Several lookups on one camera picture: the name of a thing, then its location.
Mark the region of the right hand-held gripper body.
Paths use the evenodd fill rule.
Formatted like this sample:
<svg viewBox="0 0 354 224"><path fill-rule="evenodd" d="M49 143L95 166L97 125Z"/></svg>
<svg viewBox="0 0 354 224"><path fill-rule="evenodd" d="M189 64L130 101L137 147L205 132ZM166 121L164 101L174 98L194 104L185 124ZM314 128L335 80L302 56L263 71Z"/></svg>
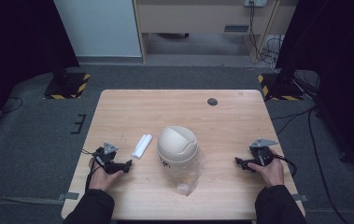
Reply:
<svg viewBox="0 0 354 224"><path fill-rule="evenodd" d="M273 153L270 146L276 145L277 141L258 138L256 141L249 145L249 150L253 156L252 160L242 161L241 168L249 170L248 164L255 163L260 166L267 166L273 160Z"/></svg>

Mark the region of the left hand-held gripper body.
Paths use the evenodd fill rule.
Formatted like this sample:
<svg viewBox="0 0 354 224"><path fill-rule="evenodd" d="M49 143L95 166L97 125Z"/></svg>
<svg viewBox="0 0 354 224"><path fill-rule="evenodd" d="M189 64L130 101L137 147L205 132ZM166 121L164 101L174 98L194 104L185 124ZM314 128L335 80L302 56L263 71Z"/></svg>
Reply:
<svg viewBox="0 0 354 224"><path fill-rule="evenodd" d="M107 174L115 174L118 171L126 172L125 163L116 163L114 159L119 148L109 143L104 143L102 147L96 149L94 154L95 162L102 167Z"/></svg>

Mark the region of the beige trash can with lid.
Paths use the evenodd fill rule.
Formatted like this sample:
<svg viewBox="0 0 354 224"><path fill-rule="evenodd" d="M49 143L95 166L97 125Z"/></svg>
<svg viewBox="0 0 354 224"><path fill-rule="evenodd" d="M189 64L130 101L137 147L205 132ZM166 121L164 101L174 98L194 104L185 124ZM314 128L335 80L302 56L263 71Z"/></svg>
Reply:
<svg viewBox="0 0 354 224"><path fill-rule="evenodd" d="M181 126L165 127L158 136L157 152L167 172L183 176L194 170L198 142L192 131Z"/></svg>

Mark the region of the clear plastic bag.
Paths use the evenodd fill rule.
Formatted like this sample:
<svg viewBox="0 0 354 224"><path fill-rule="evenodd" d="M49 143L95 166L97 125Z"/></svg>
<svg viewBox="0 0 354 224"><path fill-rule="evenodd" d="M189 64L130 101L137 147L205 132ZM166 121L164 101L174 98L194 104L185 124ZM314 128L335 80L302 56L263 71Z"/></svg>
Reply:
<svg viewBox="0 0 354 224"><path fill-rule="evenodd" d="M205 166L205 155L198 148L194 155L184 162L164 162L164 170L176 185L176 192L189 196L196 188Z"/></svg>

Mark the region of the person's right hand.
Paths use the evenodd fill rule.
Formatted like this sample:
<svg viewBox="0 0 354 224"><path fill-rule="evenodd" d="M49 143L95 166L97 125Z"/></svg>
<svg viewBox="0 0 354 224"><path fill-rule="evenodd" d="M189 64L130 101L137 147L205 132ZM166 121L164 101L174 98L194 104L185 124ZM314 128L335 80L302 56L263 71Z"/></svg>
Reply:
<svg viewBox="0 0 354 224"><path fill-rule="evenodd" d="M248 167L259 173L268 187L284 184L284 166L280 159L273 159L267 166L260 166L250 162Z"/></svg>

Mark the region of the person's left hand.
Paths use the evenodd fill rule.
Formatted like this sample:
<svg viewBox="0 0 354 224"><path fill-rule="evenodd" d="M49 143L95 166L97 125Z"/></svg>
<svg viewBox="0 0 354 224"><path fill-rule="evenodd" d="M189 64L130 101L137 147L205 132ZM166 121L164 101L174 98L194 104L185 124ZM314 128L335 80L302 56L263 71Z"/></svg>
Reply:
<svg viewBox="0 0 354 224"><path fill-rule="evenodd" d="M91 168L91 178L88 189L100 189L106 193L109 193L112 190L112 186L121 176L123 176L123 171L118 171L117 173L111 175L107 174L94 159L90 160L89 167Z"/></svg>

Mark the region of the black stand base striped edge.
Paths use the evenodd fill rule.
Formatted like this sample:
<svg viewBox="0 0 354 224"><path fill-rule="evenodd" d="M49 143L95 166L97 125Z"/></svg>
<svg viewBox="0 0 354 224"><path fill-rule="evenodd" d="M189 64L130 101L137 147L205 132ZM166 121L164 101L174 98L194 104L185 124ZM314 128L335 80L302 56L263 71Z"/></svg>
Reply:
<svg viewBox="0 0 354 224"><path fill-rule="evenodd" d="M302 100L307 94L293 78L283 77L278 73L262 73L258 75L265 101L268 100Z"/></svg>
<svg viewBox="0 0 354 224"><path fill-rule="evenodd" d="M76 99L86 88L90 75L67 73L64 77L54 77L44 92L45 99Z"/></svg>

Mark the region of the black curtain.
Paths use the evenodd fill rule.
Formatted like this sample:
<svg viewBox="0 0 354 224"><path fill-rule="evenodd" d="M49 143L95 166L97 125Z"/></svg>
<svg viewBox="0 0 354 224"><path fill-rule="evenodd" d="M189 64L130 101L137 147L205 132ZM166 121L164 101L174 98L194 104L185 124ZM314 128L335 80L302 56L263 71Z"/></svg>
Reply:
<svg viewBox="0 0 354 224"><path fill-rule="evenodd" d="M54 0L0 0L0 111L18 83L77 66Z"/></svg>
<svg viewBox="0 0 354 224"><path fill-rule="evenodd" d="M354 0L298 0L276 66L319 75L321 105L354 156Z"/></svg>

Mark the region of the white panel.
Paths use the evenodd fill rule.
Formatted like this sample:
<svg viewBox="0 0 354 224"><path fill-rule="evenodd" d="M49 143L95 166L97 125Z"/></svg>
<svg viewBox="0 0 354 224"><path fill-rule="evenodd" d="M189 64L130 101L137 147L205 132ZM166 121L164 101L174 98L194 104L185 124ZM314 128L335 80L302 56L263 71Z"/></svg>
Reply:
<svg viewBox="0 0 354 224"><path fill-rule="evenodd" d="M140 57L133 0L54 0L77 56Z"/></svg>

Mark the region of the beige wooden cabinet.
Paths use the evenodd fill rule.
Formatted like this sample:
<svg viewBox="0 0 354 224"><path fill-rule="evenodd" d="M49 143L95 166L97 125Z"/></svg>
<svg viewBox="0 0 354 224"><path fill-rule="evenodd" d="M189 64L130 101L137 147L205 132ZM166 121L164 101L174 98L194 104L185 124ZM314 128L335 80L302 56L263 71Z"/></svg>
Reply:
<svg viewBox="0 0 354 224"><path fill-rule="evenodd" d="M270 35L284 35L299 0L133 0L141 51L151 34L242 35L253 63Z"/></svg>

